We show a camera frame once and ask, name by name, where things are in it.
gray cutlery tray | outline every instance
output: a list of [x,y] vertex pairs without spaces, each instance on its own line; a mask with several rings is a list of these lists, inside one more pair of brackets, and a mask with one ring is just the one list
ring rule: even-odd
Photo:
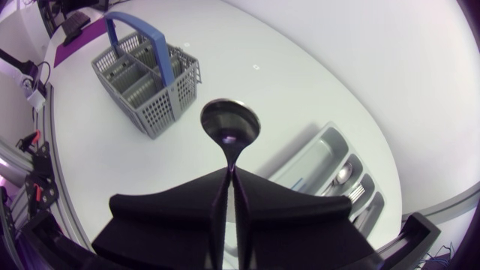
[[[329,188],[346,162],[352,175],[342,185]],[[362,185],[365,192],[353,203],[349,219],[367,237],[377,222],[385,202],[368,168],[334,123],[329,122],[295,156],[270,178],[294,191],[315,196],[348,196]]]

gray plastic basket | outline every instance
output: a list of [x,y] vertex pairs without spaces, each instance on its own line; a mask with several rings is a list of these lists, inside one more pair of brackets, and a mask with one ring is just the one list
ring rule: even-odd
[[[137,128],[154,139],[197,98],[197,83],[201,83],[199,62],[164,43],[164,36],[158,30],[131,15],[111,12],[105,18],[112,46],[91,65],[121,110]],[[109,25],[113,19],[127,23],[137,32],[116,41],[115,30]],[[154,40],[159,34],[163,40]],[[158,52],[162,46],[169,61],[160,57],[166,55]],[[168,69],[170,83],[166,82]]]

spoon bowl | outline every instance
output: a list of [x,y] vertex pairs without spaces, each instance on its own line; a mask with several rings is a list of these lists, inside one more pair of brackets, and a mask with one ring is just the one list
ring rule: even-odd
[[260,134],[260,121],[242,102],[217,99],[207,103],[200,115],[203,130],[222,148],[230,172],[243,149]]

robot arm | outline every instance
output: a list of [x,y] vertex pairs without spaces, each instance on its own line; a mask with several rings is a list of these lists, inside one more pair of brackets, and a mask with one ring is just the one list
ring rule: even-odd
[[45,103],[45,85],[38,78],[38,66],[32,61],[21,62],[0,49],[0,71],[13,78],[23,89],[27,101],[38,111]]

fork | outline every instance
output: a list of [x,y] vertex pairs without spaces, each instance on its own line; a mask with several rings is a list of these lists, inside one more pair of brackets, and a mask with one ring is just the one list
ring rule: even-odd
[[365,189],[359,184],[352,192],[350,192],[350,194],[348,194],[348,198],[352,201],[352,204],[354,204],[363,193],[365,193]]

